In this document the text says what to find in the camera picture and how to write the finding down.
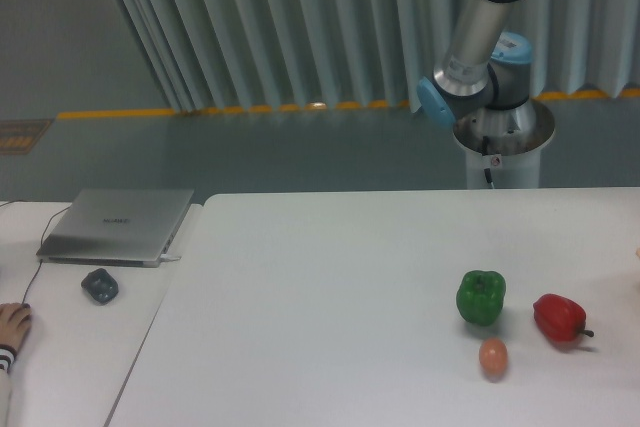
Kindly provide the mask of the striped sleeve forearm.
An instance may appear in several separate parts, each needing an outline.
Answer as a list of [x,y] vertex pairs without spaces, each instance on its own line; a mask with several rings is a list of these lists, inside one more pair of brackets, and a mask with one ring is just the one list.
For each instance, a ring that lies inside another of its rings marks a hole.
[[0,422],[1,427],[7,425],[9,402],[12,393],[12,384],[10,379],[10,369],[15,361],[16,351],[7,345],[1,345],[0,349]]

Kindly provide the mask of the person's hand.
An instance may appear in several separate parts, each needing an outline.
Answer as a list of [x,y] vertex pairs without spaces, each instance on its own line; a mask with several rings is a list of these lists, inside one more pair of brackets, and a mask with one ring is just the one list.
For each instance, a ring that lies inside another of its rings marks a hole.
[[21,322],[18,313],[24,303],[4,303],[0,313],[1,345],[12,347],[18,352],[31,328],[31,316]]

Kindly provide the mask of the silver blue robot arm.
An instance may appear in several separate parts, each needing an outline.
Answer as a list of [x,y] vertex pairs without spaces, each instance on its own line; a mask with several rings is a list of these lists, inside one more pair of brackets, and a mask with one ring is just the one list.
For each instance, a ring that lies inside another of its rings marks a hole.
[[417,86],[433,121],[451,127],[477,109],[511,110],[529,100],[530,45],[522,41],[504,55],[495,51],[519,1],[465,0],[443,60]]

